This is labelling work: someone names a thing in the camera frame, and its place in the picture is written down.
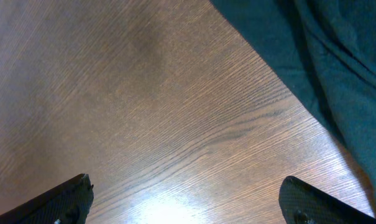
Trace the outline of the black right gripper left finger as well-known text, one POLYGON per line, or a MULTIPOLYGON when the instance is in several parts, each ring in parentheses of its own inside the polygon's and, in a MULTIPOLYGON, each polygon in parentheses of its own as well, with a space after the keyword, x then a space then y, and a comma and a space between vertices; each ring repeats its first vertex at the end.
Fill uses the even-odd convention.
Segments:
POLYGON ((0 215, 0 224, 85 224, 94 199, 87 174, 44 192, 0 215))

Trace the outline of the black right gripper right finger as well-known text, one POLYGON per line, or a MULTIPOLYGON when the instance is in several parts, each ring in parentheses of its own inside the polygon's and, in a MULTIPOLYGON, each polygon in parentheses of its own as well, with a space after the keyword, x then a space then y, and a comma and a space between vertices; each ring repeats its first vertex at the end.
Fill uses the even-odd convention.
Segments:
POLYGON ((376 224, 376 218, 294 176, 283 180, 278 202, 287 224, 376 224))

